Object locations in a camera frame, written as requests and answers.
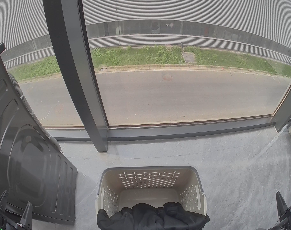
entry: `glass pane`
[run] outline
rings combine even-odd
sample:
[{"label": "glass pane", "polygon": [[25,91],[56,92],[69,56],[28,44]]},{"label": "glass pane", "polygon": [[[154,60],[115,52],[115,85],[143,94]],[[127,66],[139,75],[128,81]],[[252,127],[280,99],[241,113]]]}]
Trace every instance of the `glass pane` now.
[{"label": "glass pane", "polygon": [[95,38],[105,36],[105,29],[103,23],[86,25],[88,38]]},{"label": "glass pane", "polygon": [[201,23],[201,36],[208,36],[209,34],[209,24],[203,24]]},{"label": "glass pane", "polygon": [[180,34],[180,31],[181,31],[180,21],[161,20],[161,33]]},{"label": "glass pane", "polygon": [[[87,29],[88,36],[99,36],[98,24]],[[51,48],[42,0],[0,0],[0,41],[7,48],[4,65],[38,120],[46,127],[83,128]]]},{"label": "glass pane", "polygon": [[158,34],[161,32],[160,21],[151,21],[151,34]]},{"label": "glass pane", "polygon": [[119,23],[122,34],[140,34],[140,21],[121,21]]},{"label": "glass pane", "polygon": [[269,46],[269,49],[271,49],[271,50],[273,50],[273,51],[277,51],[277,49],[278,49],[278,43],[277,42],[275,42],[275,41],[271,41],[271,43],[270,43],[270,46]]},{"label": "glass pane", "polygon": [[109,36],[123,35],[91,48],[111,126],[269,115],[291,81],[291,58],[276,53],[279,42],[289,42],[279,50],[291,57],[287,0],[83,0],[83,6],[87,24],[98,20],[108,24]]},{"label": "glass pane", "polygon": [[239,30],[233,29],[232,39],[233,41],[238,40]]},{"label": "glass pane", "polygon": [[233,32],[232,28],[226,28],[225,33],[224,33],[224,39],[231,40],[232,39],[232,32]]},{"label": "glass pane", "polygon": [[285,47],[283,54],[289,56],[289,54],[290,54],[290,48]]},{"label": "glass pane", "polygon": [[244,42],[245,34],[246,34],[246,32],[240,31],[239,37],[238,37],[239,42],[242,42],[242,43]]},{"label": "glass pane", "polygon": [[262,38],[261,40],[261,43],[260,45],[264,48],[269,48],[270,47],[270,43],[271,43],[271,40],[270,39],[267,39],[267,38]]},{"label": "glass pane", "polygon": [[108,25],[108,34],[109,34],[109,36],[117,35],[117,33],[116,33],[116,22],[115,21],[108,22],[107,25]]},{"label": "glass pane", "polygon": [[183,34],[191,35],[191,24],[190,21],[183,21]]},{"label": "glass pane", "polygon": [[218,27],[217,38],[223,38],[224,37],[224,31],[225,31],[225,27],[224,26],[219,26]]},{"label": "glass pane", "polygon": [[191,23],[191,32],[190,35],[200,36],[201,35],[201,23]]},{"label": "glass pane", "polygon": [[279,45],[278,45],[278,48],[277,48],[277,51],[278,51],[279,53],[284,53],[284,49],[285,49],[285,46],[282,45],[282,44],[279,44]]},{"label": "glass pane", "polygon": [[36,50],[49,47],[47,36],[40,36],[33,39],[33,43]]},{"label": "glass pane", "polygon": [[217,31],[218,31],[218,26],[217,25],[210,25],[209,27],[209,37],[216,37],[217,36]]},{"label": "glass pane", "polygon": [[150,34],[151,33],[151,21],[149,21],[149,20],[140,21],[140,33],[141,34]]}]

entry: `corrugated metal wall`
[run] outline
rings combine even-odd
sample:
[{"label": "corrugated metal wall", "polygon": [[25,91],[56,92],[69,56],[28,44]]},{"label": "corrugated metal wall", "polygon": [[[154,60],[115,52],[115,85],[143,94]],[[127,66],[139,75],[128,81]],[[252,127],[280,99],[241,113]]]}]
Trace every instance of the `corrugated metal wall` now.
[{"label": "corrugated metal wall", "polygon": [[[134,20],[170,19],[222,25],[254,33],[291,48],[291,0],[83,0],[86,24]],[[48,33],[42,0],[0,0],[0,42],[11,48]],[[134,44],[178,44],[214,46],[254,52],[291,63],[291,58],[257,46],[187,35],[122,35],[90,39],[91,47]],[[53,54],[47,48],[6,63]]]}]

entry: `floor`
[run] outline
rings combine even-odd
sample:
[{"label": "floor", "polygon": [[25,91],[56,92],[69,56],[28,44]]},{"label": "floor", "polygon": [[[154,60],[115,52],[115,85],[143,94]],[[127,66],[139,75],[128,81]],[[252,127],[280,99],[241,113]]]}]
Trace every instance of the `floor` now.
[{"label": "floor", "polygon": [[75,226],[33,220],[33,229],[98,229],[95,194],[109,166],[191,164],[198,168],[207,197],[208,229],[273,227],[275,194],[291,205],[291,137],[273,127],[190,139],[110,142],[108,153],[91,143],[62,142],[64,155],[79,170]]}]

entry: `black fabric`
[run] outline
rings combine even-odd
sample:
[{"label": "black fabric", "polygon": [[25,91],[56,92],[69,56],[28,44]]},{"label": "black fabric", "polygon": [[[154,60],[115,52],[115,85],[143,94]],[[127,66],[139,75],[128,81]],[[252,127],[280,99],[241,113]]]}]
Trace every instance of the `black fabric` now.
[{"label": "black fabric", "polygon": [[111,217],[100,209],[96,219],[101,230],[201,230],[209,222],[208,215],[186,211],[179,202],[157,209],[137,204],[132,209],[122,208]]}]

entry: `grass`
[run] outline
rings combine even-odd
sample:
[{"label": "grass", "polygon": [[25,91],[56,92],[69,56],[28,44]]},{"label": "grass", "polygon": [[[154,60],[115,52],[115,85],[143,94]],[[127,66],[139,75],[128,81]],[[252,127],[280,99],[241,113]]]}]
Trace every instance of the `grass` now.
[{"label": "grass", "polygon": [[[96,48],[91,50],[92,62],[95,68],[123,66],[123,65],[147,65],[147,64],[183,64],[184,59],[179,47],[142,47],[142,48]],[[186,52],[195,54],[198,65],[238,67],[251,70],[267,71],[273,74],[291,76],[291,66],[273,60],[249,54],[220,51],[214,49],[200,49],[189,46]],[[49,56],[41,61],[21,65],[9,70],[16,79],[23,80],[60,72],[55,56]]]},{"label": "grass", "polygon": [[195,53],[195,61],[198,65],[239,67],[276,73],[266,59],[249,54],[238,54],[215,49],[200,49],[193,46],[186,47],[185,51]]},{"label": "grass", "polygon": [[291,76],[290,65],[274,60],[268,60],[268,62],[279,75]]},{"label": "grass", "polygon": [[184,63],[181,48],[165,46],[96,48],[91,51],[91,57],[94,67]]},{"label": "grass", "polygon": [[19,81],[23,79],[39,77],[60,72],[55,56],[49,56],[43,60],[14,67],[9,72]]}]

